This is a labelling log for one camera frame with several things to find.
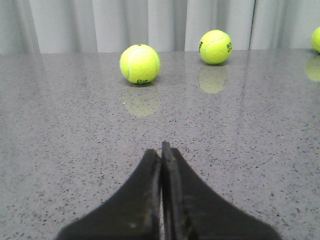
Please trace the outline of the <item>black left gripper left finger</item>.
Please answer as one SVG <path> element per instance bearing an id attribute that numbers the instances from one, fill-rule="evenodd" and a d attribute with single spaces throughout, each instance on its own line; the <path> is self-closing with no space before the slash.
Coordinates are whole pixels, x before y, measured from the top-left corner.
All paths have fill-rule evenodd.
<path id="1" fill-rule="evenodd" d="M 58 240 L 160 239 L 161 158 L 153 149 L 101 206 L 64 227 Z"/>

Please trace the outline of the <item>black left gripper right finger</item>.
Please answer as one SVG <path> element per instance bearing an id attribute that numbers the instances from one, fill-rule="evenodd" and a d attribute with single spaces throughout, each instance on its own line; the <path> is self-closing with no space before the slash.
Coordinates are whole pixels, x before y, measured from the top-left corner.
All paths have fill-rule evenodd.
<path id="1" fill-rule="evenodd" d="M 177 148 L 162 143 L 164 231 L 168 240 L 279 240 L 264 223 L 213 191 Z"/>

